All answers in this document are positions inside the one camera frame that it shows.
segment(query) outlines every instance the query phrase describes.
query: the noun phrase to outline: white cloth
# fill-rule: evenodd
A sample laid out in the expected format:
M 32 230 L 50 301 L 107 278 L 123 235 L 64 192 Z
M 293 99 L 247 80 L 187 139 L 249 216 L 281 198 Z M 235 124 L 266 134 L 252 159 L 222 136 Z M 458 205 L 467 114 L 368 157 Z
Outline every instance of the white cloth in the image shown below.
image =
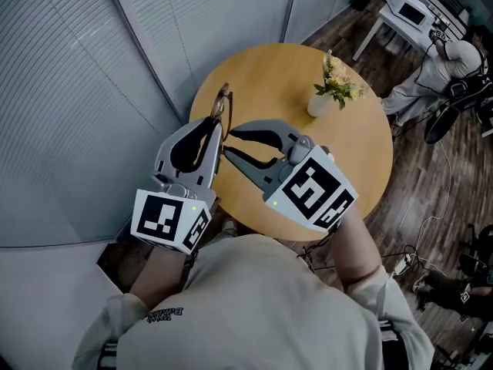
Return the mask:
M 401 333 L 411 369 L 430 368 L 434 351 L 383 268 L 346 295 L 323 284 L 293 251 L 258 234 L 201 249 L 184 291 L 130 329 L 143 316 L 136 297 L 112 300 L 122 305 L 103 311 L 72 368 L 94 369 L 96 346 L 120 330 L 118 370 L 381 370 L 377 314 Z
M 452 78 L 461 79 L 479 72 L 481 57 L 479 51 L 469 42 L 451 42 L 444 49 L 447 61 L 439 56 L 426 60 L 421 74 L 420 69 L 417 69 L 403 83 L 395 86 L 389 97 L 382 100 L 387 115 L 397 114 L 402 123 L 420 116 L 445 98 L 444 94 Z

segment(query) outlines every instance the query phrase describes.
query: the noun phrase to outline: person wearing headphones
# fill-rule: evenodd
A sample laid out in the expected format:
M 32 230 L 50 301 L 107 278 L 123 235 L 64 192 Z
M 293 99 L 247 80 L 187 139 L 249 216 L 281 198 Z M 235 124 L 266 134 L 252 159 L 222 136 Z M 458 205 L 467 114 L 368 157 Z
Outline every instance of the person wearing headphones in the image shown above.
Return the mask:
M 426 59 L 421 67 L 382 100 L 386 115 L 395 114 L 395 122 L 403 126 L 409 119 L 428 111 L 442 97 L 452 78 L 463 79 L 488 71 L 488 54 L 493 48 L 493 35 L 485 26 L 474 29 L 471 42 L 465 40 L 443 43 L 432 37 L 438 56 Z
M 330 239 L 344 292 L 278 241 L 223 231 L 185 256 L 154 248 L 130 293 L 110 298 L 83 337 L 79 369 L 430 368 L 433 346 L 356 207 Z

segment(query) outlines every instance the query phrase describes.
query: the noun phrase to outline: shirt sleeve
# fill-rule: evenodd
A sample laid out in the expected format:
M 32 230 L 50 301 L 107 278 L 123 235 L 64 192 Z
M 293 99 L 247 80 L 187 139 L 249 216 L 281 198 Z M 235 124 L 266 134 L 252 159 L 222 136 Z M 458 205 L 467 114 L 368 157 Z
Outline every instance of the shirt sleeve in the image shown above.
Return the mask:
M 118 341 L 149 309 L 133 294 L 108 299 L 101 314 L 84 334 L 72 363 L 73 370 L 96 370 L 103 345 Z
M 410 369 L 430 368 L 433 345 L 414 320 L 401 288 L 383 266 L 365 280 L 351 285 L 347 294 L 360 306 L 373 312 L 379 321 L 394 324 L 406 346 Z
M 448 60 L 466 60 L 469 50 L 469 42 L 467 41 L 455 41 L 447 42 L 444 45 L 445 55 Z

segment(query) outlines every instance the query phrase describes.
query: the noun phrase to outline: flower vase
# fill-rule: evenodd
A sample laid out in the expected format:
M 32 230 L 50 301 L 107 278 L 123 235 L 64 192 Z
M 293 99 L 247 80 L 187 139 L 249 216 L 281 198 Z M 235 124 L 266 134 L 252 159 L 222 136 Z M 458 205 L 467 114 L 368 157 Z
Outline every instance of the flower vase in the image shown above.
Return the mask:
M 313 118 L 322 116 L 334 103 L 335 102 L 333 96 L 329 95 L 328 93 L 324 93 L 323 95 L 314 94 L 310 102 L 308 103 L 308 115 L 312 116 Z

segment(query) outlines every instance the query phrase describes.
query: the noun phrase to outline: round wooden table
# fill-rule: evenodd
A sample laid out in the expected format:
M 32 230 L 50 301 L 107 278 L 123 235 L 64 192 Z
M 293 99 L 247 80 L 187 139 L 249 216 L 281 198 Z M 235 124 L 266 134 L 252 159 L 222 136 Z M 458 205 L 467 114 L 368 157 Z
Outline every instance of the round wooden table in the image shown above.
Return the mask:
M 335 162 L 359 194 L 357 207 L 366 217 L 384 193 L 391 175 L 391 130 L 382 106 L 369 89 L 364 98 L 348 101 L 342 111 L 334 105 L 312 118 L 307 114 L 314 83 L 322 82 L 324 53 L 293 44 L 262 45 L 237 53 L 212 71 L 193 101 L 190 121 L 210 114 L 221 86 L 233 91 L 233 125 L 255 119 L 282 119 L 325 145 Z M 350 67 L 347 73 L 356 83 L 364 80 Z M 228 112 L 223 114 L 226 129 Z M 259 143 L 229 136 L 226 145 L 247 152 L 258 160 L 281 157 L 277 150 Z M 270 209 L 262 192 L 224 156 L 213 189 L 220 206 L 242 224 L 266 236 L 292 241 L 311 241 L 323 234 L 301 227 Z

